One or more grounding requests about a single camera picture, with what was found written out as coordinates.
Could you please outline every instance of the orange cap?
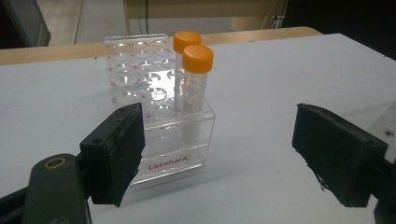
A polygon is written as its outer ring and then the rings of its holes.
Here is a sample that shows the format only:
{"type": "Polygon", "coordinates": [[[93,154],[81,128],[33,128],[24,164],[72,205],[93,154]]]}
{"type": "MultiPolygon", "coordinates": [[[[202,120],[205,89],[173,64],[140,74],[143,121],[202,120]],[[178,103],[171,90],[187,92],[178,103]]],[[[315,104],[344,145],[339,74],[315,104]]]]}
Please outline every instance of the orange cap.
{"type": "Polygon", "coordinates": [[[183,51],[183,68],[195,74],[208,73],[212,70],[213,57],[212,49],[203,45],[190,45],[183,51]]]}
{"type": "Polygon", "coordinates": [[[182,54],[187,46],[199,44],[201,44],[201,36],[195,31],[179,31],[174,35],[174,50],[179,54],[182,54]]]}

